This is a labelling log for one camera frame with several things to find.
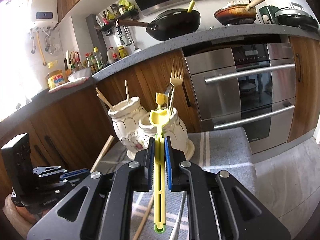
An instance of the ceramic utensil holder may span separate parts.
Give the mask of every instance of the ceramic utensil holder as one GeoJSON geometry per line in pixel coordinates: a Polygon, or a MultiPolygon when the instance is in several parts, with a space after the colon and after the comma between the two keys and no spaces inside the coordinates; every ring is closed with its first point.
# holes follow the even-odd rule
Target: ceramic utensil holder
{"type": "MultiPolygon", "coordinates": [[[[143,148],[148,148],[150,136],[155,137],[157,128],[151,125],[149,121],[150,112],[144,114],[139,120],[139,127],[142,130],[140,141],[143,142],[143,148]]],[[[183,151],[186,159],[189,160],[194,153],[194,145],[188,140],[187,128],[177,113],[177,109],[172,109],[172,115],[169,122],[163,128],[164,136],[170,136],[171,146],[174,149],[183,151]]]]}
{"type": "Polygon", "coordinates": [[[116,135],[128,149],[128,157],[134,159],[137,151],[145,149],[144,145],[148,147],[145,141],[141,141],[143,136],[141,136],[141,129],[139,128],[139,119],[147,111],[141,106],[139,97],[130,98],[129,104],[127,100],[121,101],[113,108],[114,111],[109,109],[108,115],[112,118],[116,135]]]}

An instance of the water heater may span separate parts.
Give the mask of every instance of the water heater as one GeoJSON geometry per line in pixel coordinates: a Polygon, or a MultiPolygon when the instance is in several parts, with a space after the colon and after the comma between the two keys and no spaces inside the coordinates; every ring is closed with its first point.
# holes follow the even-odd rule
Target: water heater
{"type": "Polygon", "coordinates": [[[29,0],[27,8],[30,28],[53,29],[58,23],[57,0],[29,0]]]}

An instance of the kitchen towel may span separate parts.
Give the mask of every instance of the kitchen towel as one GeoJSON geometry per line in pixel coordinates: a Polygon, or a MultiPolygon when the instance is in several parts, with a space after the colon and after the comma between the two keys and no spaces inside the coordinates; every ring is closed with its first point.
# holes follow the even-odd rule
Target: kitchen towel
{"type": "MultiPolygon", "coordinates": [[[[217,173],[221,170],[229,171],[238,179],[252,194],[256,194],[255,182],[256,171],[252,162],[252,153],[250,150],[247,135],[242,127],[232,128],[221,131],[209,131],[202,133],[190,133],[188,138],[195,145],[195,153],[191,162],[196,163],[203,170],[217,173]]],[[[131,160],[127,157],[127,149],[117,142],[107,152],[106,156],[97,166],[97,171],[110,173],[116,171],[120,166],[131,160]]],[[[133,195],[131,235],[133,238],[149,200],[152,196],[150,192],[135,192],[133,195]]],[[[141,232],[140,240],[147,239],[169,239],[173,225],[179,212],[182,192],[166,192],[166,232],[156,234],[154,232],[153,209],[141,232]]],[[[188,208],[185,202],[178,239],[189,239],[188,227],[188,208]]]]}

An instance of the stainless steel oven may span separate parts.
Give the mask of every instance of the stainless steel oven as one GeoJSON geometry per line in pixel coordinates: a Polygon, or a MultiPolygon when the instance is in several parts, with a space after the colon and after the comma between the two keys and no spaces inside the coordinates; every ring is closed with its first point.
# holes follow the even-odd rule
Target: stainless steel oven
{"type": "Polygon", "coordinates": [[[202,131],[242,126],[252,153],[288,140],[296,86],[290,44],[218,49],[186,62],[202,131]]]}

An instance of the countertop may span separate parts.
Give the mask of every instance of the countertop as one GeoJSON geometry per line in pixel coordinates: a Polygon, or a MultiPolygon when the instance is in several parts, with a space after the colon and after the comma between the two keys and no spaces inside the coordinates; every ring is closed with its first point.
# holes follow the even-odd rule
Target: countertop
{"type": "Polygon", "coordinates": [[[13,114],[0,122],[0,138],[2,138],[3,135],[5,135],[19,123],[23,122],[25,119],[40,111],[41,109],[49,106],[50,104],[86,87],[95,85],[97,82],[111,76],[112,74],[117,73],[141,61],[175,49],[180,49],[185,46],[197,44],[204,41],[221,40],[221,42],[223,42],[223,39],[253,34],[284,34],[288,36],[301,36],[320,40],[320,36],[317,33],[307,32],[300,28],[290,26],[269,24],[235,25],[189,33],[180,37],[176,37],[174,39],[161,42],[140,52],[129,55],[113,63],[109,67],[99,71],[82,85],[69,89],[61,89],[52,94],[44,94],[39,96],[31,103],[15,111],[13,114]]]}

